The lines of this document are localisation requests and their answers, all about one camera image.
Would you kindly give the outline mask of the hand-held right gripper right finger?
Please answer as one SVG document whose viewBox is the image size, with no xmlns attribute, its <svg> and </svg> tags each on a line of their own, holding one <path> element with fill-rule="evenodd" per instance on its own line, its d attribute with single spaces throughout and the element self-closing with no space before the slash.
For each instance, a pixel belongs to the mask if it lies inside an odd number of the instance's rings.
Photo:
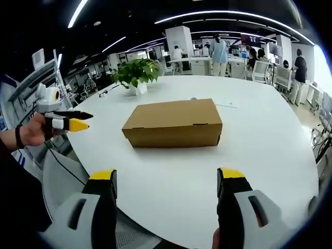
<svg viewBox="0 0 332 249">
<path fill-rule="evenodd" d="M 217 198 L 217 248 L 278 248 L 287 238 L 281 208 L 242 172 L 217 170 Z"/>
</svg>

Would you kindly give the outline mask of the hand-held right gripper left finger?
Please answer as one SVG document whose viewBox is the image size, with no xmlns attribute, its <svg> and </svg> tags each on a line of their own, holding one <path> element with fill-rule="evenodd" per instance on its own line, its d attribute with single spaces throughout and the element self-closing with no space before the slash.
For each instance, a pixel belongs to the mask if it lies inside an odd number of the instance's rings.
<svg viewBox="0 0 332 249">
<path fill-rule="evenodd" d="M 93 173 L 59 206 L 43 239 L 51 248 L 116 248 L 116 201 L 117 171 Z"/>
</svg>

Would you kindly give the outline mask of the person's left hand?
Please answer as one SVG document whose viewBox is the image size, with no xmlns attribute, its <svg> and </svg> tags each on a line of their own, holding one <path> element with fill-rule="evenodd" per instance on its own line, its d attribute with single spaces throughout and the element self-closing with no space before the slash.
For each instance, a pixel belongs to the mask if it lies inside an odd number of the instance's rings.
<svg viewBox="0 0 332 249">
<path fill-rule="evenodd" d="M 44 115 L 35 114 L 31 120 L 20 127 L 20 139 L 22 145 L 26 146 L 39 146 L 43 144 L 45 139 L 45 133 L 43 126 L 46 124 Z"/>
</svg>

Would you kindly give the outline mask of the person's right hand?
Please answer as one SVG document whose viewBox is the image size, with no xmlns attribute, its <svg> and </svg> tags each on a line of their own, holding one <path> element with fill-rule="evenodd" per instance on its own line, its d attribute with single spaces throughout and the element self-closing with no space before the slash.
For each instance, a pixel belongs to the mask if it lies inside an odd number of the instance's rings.
<svg viewBox="0 0 332 249">
<path fill-rule="evenodd" d="M 213 234 L 212 249 L 219 249 L 219 241 L 220 241 L 220 231 L 219 228 L 217 228 Z"/>
</svg>

